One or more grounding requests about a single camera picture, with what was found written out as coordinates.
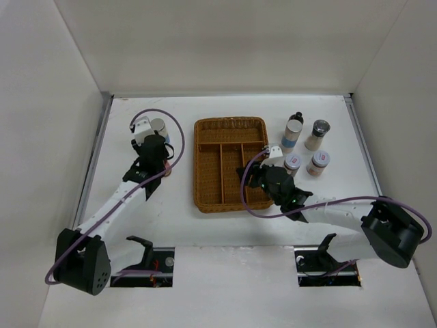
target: table surface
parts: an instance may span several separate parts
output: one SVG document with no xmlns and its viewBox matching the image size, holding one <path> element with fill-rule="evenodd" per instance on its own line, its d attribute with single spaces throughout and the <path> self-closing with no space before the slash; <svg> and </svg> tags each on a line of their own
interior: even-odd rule
<svg viewBox="0 0 437 328">
<path fill-rule="evenodd" d="M 114 100 L 91 186 L 85 217 L 112 195 L 135 159 L 128 129 L 132 116 L 155 107 L 172 113 L 186 135 L 186 152 L 170 177 L 138 208 L 121 232 L 176 247 L 173 288 L 106 288 L 90 297 L 67 286 L 50 287 L 41 327 L 435 327 L 411 264 L 393 268 L 380 260 L 358 263 L 363 287 L 299 288 L 293 248 L 318 244 L 348 230 L 287 218 L 258 219 L 248 213 L 203 214 L 193 202 L 193 127 L 225 116 L 264 119 L 270 143 L 279 142 L 287 118 L 301 111 L 305 124 L 295 151 L 306 163 L 303 143 L 314 120 L 331 130 L 321 149 L 331 163 L 314 178 L 301 167 L 296 184 L 324 197 L 375 195 L 342 96 L 217 96 Z M 162 117 L 151 113 L 149 118 Z M 177 128 L 164 118 L 176 153 Z M 270 207 L 263 213 L 276 214 Z"/>
</svg>

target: brown tray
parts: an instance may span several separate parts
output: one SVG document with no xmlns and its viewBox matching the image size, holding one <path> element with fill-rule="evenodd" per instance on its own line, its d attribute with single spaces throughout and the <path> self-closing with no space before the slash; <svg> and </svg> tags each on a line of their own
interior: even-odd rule
<svg viewBox="0 0 437 328">
<path fill-rule="evenodd" d="M 261 118 L 207 118 L 194 126 L 194 203 L 203 213 L 244 210 L 236 169 L 268 144 Z M 261 189 L 245 188 L 253 209 L 273 204 Z"/>
</svg>

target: white lid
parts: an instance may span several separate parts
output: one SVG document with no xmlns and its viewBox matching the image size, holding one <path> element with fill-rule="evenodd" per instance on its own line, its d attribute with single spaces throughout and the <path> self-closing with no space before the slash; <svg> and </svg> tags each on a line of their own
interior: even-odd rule
<svg viewBox="0 0 437 328">
<path fill-rule="evenodd" d="M 162 118 L 154 118 L 151 122 L 150 125 L 152 125 L 152 128 L 154 130 L 157 130 L 158 132 L 163 130 L 165 127 L 165 123 L 164 120 Z"/>
<path fill-rule="evenodd" d="M 292 152 L 285 157 L 284 165 L 288 169 L 298 169 L 301 162 L 302 160 L 300 159 L 300 156 Z"/>
<path fill-rule="evenodd" d="M 319 167 L 325 167 L 329 164 L 330 156 L 323 150 L 318 150 L 313 155 L 313 162 Z"/>
<path fill-rule="evenodd" d="M 298 120 L 290 120 L 287 122 L 287 129 L 291 132 L 300 132 L 302 130 L 302 123 Z"/>
</svg>

